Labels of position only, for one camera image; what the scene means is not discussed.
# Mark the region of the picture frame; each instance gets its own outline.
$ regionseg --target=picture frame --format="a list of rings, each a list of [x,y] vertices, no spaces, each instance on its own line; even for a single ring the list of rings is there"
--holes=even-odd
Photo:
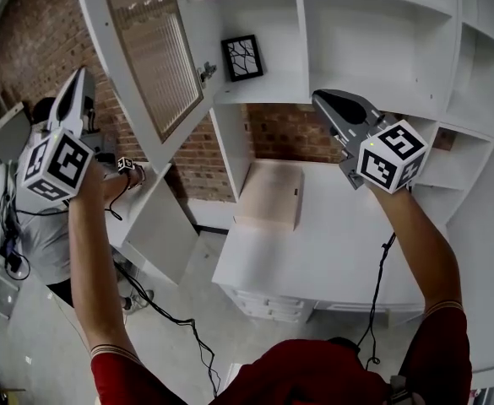
[[[221,43],[232,83],[263,75],[256,36],[241,36]]]

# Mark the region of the red sleeve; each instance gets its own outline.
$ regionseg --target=red sleeve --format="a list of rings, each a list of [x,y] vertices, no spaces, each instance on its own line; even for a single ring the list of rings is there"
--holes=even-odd
[[[457,302],[432,307],[406,354],[400,374],[426,403],[468,403],[472,382],[466,315]]]
[[[91,351],[91,369],[102,405],[185,404],[128,351],[101,345]]]

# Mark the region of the fiducial marker cube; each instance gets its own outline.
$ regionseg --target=fiducial marker cube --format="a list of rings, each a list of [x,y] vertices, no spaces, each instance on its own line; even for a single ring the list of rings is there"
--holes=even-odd
[[[357,173],[394,193],[420,174],[427,148],[407,121],[399,121],[361,143]]]
[[[93,151],[69,130],[59,128],[30,151],[22,186],[50,202],[78,195]]]
[[[135,170],[135,169],[136,169],[136,165],[134,164],[133,160],[130,158],[122,157],[117,161],[117,171],[119,172],[119,174],[124,174],[129,170]]]

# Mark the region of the dark hair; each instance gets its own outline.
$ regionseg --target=dark hair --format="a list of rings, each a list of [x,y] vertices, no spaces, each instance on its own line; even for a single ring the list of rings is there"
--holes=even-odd
[[[33,124],[40,122],[45,122],[50,116],[50,111],[52,110],[53,102],[55,98],[44,98],[38,101],[38,103],[33,108]]]

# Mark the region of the red shirt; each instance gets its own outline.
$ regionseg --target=red shirt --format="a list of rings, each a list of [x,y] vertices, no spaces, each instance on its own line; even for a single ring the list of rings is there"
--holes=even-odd
[[[184,404],[138,358],[103,345],[91,368],[102,405]],[[459,304],[443,302],[426,314],[400,375],[406,390],[426,404],[467,404],[470,346]],[[382,404],[392,395],[380,375],[364,370],[354,350],[324,341],[290,340],[272,347],[236,379],[212,405],[222,404]]]

